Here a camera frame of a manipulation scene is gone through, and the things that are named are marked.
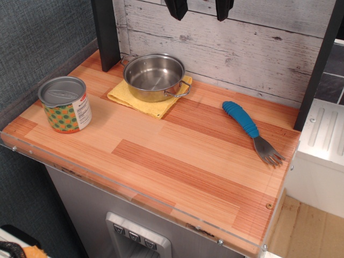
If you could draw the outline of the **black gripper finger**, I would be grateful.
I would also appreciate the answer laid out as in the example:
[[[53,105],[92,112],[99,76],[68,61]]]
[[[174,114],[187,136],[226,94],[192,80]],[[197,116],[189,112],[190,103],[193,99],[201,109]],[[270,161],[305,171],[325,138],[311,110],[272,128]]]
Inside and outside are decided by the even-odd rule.
[[[223,21],[228,18],[229,10],[233,7],[234,0],[216,0],[217,20]]]
[[[171,16],[177,20],[182,20],[188,11],[187,0],[165,0],[164,2]]]

